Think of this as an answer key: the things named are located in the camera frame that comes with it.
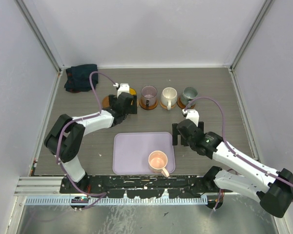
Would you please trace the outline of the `yellow mug black handle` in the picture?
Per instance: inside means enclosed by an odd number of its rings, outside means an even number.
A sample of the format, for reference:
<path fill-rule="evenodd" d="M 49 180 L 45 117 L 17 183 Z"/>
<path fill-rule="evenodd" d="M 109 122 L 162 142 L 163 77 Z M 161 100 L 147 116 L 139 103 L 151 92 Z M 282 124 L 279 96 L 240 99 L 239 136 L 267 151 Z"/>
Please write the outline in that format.
<path fill-rule="evenodd" d="M 130 88 L 130 89 L 129 89 L 129 93 L 130 93 L 131 95 L 137 95 L 136 91 L 135 91 L 133 88 Z"/>

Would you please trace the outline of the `purple mug black handle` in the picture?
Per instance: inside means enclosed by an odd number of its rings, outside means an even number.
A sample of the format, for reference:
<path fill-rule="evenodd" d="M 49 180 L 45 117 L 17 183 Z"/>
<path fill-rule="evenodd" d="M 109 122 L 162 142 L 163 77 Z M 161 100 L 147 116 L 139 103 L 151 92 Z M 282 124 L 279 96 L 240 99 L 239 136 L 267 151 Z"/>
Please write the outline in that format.
<path fill-rule="evenodd" d="M 157 89 L 154 86 L 147 85 L 141 89 L 141 102 L 146 107 L 153 106 L 157 100 Z"/>

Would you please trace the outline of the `wooden coaster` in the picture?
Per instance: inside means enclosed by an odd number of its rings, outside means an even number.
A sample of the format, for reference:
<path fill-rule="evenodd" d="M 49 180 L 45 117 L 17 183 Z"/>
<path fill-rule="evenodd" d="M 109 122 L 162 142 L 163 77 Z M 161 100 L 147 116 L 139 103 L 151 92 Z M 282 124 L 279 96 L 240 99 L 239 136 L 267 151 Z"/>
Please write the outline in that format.
<path fill-rule="evenodd" d="M 110 106 L 109 103 L 109 96 L 104 97 L 104 99 L 102 100 L 102 108 L 108 108 Z"/>
<path fill-rule="evenodd" d="M 140 98 L 139 104 L 140 104 L 141 108 L 144 110 L 148 110 L 148 111 L 153 110 L 158 105 L 158 99 L 155 99 L 155 102 L 151 103 L 149 99 Z"/>
<path fill-rule="evenodd" d="M 178 97 L 178 99 L 177 99 L 177 105 L 178 105 L 181 109 L 184 109 L 184 108 L 186 107 L 186 105 L 184 105 L 184 104 L 181 102 L 181 98 L 180 98 L 180 97 Z M 195 105 L 196 105 L 196 104 L 194 104 L 194 105 L 188 107 L 188 109 L 194 109 L 194 108 L 195 108 Z"/>

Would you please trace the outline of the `woven rattan coaster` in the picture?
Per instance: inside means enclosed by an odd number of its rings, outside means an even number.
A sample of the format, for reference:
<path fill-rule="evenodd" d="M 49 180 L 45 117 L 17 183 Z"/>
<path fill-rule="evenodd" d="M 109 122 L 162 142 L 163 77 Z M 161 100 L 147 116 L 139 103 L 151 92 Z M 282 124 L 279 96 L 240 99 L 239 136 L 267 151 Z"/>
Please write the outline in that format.
<path fill-rule="evenodd" d="M 166 110 L 171 110 L 171 109 L 172 109 L 172 105 L 171 105 L 171 101 L 170 101 L 170 100 L 168 100 L 167 103 L 162 103 L 162 102 L 160 101 L 160 104 L 161 104 L 161 106 L 162 106 L 164 109 L 166 109 Z"/>

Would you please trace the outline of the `cream speckled mug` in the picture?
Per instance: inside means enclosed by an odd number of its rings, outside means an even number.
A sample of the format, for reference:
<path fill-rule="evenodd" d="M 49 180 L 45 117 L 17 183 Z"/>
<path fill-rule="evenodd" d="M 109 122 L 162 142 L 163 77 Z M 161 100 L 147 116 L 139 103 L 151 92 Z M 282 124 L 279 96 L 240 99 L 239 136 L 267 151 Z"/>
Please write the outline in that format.
<path fill-rule="evenodd" d="M 163 89 L 161 93 L 160 101 L 162 103 L 167 103 L 167 101 L 170 100 L 172 108 L 174 108 L 177 103 L 177 98 L 178 98 L 177 91 L 172 87 L 167 87 Z"/>

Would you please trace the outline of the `grey-green mug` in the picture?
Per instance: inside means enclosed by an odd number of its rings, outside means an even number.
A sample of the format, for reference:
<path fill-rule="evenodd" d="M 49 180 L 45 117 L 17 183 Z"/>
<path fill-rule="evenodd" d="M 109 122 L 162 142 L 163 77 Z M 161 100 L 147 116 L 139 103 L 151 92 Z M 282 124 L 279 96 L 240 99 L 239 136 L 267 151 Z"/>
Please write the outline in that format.
<path fill-rule="evenodd" d="M 187 106 L 197 96 L 198 96 L 198 92 L 195 88 L 187 87 L 183 90 L 182 94 L 180 95 L 180 98 L 181 98 L 181 102 Z"/>

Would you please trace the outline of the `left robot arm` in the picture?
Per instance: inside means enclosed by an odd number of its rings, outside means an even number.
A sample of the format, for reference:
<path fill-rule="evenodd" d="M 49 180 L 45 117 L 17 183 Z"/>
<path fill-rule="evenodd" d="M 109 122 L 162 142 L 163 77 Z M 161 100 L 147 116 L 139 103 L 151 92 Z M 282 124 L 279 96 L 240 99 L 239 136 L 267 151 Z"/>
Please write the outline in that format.
<path fill-rule="evenodd" d="M 77 193 L 88 188 L 86 172 L 78 159 L 78 152 L 85 135 L 121 124 L 129 114 L 137 113 L 137 96 L 122 92 L 109 96 L 109 106 L 83 117 L 60 115 L 44 140 L 45 147 L 63 166 L 72 179 L 70 187 Z"/>

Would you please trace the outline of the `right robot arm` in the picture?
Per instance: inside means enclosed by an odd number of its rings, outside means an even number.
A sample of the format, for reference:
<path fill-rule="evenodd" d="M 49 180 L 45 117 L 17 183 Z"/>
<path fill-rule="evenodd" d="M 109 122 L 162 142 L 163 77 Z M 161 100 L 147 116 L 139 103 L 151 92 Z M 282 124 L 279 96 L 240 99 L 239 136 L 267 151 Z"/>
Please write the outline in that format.
<path fill-rule="evenodd" d="M 214 133 L 185 119 L 172 124 L 173 145 L 181 139 L 183 146 L 194 152 L 218 161 L 237 173 L 231 174 L 213 166 L 204 175 L 204 185 L 210 192 L 230 190 L 258 202 L 269 214 L 282 218 L 293 203 L 293 174 L 284 168 L 270 168 L 233 148 Z"/>

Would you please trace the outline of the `dark blue folded cloth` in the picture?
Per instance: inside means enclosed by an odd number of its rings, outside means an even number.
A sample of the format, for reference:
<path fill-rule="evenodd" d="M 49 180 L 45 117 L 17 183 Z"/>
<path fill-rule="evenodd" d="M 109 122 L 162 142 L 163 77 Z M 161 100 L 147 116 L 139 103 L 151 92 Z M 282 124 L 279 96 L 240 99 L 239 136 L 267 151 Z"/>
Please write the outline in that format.
<path fill-rule="evenodd" d="M 88 92 L 91 90 L 89 76 L 92 72 L 97 72 L 96 64 L 84 64 L 72 66 L 65 70 L 67 81 L 64 88 L 70 93 Z"/>

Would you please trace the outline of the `pink mug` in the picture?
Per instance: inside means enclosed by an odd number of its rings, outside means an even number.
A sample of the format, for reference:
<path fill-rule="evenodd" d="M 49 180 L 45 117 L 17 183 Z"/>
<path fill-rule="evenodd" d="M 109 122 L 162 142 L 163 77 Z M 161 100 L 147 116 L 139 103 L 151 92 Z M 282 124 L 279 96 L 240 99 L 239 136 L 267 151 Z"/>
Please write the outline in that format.
<path fill-rule="evenodd" d="M 169 172 L 166 169 L 167 163 L 167 155 L 162 151 L 153 151 L 148 157 L 150 170 L 154 173 L 161 173 L 164 177 L 169 177 Z"/>

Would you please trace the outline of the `lavender plastic tray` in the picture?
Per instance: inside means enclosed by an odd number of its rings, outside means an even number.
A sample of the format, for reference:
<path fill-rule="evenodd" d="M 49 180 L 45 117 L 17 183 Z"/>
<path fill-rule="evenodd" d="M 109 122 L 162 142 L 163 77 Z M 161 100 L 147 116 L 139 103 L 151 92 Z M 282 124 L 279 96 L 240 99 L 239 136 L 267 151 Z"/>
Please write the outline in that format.
<path fill-rule="evenodd" d="M 148 164 L 153 151 L 164 152 L 168 158 L 168 172 L 175 171 L 171 133 L 119 133 L 114 138 L 112 170 L 117 175 L 153 174 Z"/>

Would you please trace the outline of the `aluminium frame rail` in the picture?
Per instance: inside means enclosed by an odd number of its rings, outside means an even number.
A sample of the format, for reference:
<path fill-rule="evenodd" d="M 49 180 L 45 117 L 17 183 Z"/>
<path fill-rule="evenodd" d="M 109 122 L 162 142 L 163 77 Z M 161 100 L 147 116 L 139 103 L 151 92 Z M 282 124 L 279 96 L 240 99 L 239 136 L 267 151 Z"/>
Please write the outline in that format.
<path fill-rule="evenodd" d="M 60 193 L 62 176 L 20 177 L 15 195 L 56 195 Z"/>

